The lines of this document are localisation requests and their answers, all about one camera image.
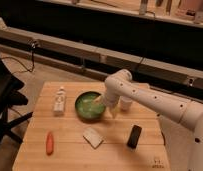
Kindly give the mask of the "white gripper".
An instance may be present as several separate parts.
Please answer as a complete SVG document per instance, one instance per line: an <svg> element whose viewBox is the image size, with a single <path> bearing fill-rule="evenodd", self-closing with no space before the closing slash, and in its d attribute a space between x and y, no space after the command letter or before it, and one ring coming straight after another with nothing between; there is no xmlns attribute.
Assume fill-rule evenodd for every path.
<svg viewBox="0 0 203 171"><path fill-rule="evenodd" d="M106 107L110 107L110 113L113 118L116 118L118 108L115 107L118 104L120 94L118 91L106 89L103 95L98 96L93 100L94 104L104 104Z"/></svg>

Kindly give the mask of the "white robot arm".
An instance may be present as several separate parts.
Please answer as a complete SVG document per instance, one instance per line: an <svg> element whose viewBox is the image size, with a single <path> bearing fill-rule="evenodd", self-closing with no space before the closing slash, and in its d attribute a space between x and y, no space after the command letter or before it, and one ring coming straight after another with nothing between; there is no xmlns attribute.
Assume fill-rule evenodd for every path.
<svg viewBox="0 0 203 171"><path fill-rule="evenodd" d="M203 104L172 94L141 88L131 82L132 74L121 69L106 77L105 91L96 102L114 108L121 96L164 115L194 133L188 171L203 171Z"/></svg>

